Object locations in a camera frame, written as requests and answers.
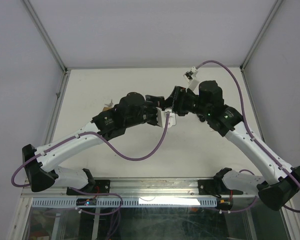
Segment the small silver key bunch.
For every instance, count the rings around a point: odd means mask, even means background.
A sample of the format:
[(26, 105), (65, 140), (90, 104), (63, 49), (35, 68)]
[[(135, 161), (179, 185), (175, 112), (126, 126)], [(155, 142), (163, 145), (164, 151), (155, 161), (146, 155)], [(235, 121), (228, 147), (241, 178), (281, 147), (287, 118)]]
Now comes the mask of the small silver key bunch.
[(108, 108), (112, 108), (113, 107), (113, 100), (111, 99), (111, 101), (110, 101), (110, 103), (105, 103), (104, 104), (106, 107), (108, 107)]

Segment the large brass padlock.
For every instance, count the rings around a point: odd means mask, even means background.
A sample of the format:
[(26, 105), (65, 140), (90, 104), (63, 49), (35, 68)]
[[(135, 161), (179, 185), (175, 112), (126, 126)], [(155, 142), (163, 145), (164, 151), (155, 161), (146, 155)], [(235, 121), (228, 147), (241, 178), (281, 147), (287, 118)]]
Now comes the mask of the large brass padlock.
[(108, 111), (108, 110), (110, 110), (111, 108), (112, 108), (112, 107), (104, 107), (102, 111), (103, 111), (103, 112), (104, 112), (104, 111)]

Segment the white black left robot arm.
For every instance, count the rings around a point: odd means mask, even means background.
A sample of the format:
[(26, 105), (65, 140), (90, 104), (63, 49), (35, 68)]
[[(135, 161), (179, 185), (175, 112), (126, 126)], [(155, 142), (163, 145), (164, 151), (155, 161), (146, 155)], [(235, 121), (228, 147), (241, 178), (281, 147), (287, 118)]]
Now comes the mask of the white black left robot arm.
[(128, 128), (145, 123), (158, 126), (164, 101), (162, 96), (130, 92), (74, 133), (41, 147), (24, 146), (22, 156), (30, 189), (38, 193), (50, 187), (67, 187), (86, 195), (92, 193), (96, 182), (90, 170), (69, 169), (60, 164), (88, 148), (124, 135)]

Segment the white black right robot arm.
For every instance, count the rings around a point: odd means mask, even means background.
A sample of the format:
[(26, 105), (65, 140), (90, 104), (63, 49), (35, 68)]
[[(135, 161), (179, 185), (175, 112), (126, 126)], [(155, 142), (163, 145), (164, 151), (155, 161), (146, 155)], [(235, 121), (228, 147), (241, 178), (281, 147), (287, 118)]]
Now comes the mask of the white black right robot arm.
[(240, 149), (261, 173), (260, 176), (251, 175), (225, 167), (213, 177), (216, 192), (245, 192), (278, 211), (300, 190), (300, 166), (292, 167), (253, 136), (243, 116), (224, 103), (223, 90), (216, 81), (201, 82), (198, 94), (175, 86), (164, 106), (180, 117), (188, 113), (204, 117), (210, 128)]

